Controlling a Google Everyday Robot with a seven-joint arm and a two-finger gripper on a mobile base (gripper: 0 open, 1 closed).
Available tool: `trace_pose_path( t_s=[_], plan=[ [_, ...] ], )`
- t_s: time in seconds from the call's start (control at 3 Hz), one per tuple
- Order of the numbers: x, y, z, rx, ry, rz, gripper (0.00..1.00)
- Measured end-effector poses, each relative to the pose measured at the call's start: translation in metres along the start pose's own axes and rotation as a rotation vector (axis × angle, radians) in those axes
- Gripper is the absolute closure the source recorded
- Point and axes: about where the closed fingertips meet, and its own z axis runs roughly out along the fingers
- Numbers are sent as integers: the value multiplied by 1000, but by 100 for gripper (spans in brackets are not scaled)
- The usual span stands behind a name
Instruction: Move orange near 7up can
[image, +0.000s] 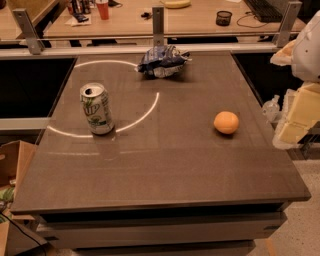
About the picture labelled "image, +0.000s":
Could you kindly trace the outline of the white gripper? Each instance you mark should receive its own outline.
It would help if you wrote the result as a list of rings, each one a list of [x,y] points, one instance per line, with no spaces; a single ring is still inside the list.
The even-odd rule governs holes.
[[[304,82],[284,97],[283,110],[272,144],[277,149],[295,148],[320,121],[320,10],[299,33],[270,59],[278,66],[291,64],[292,74]]]

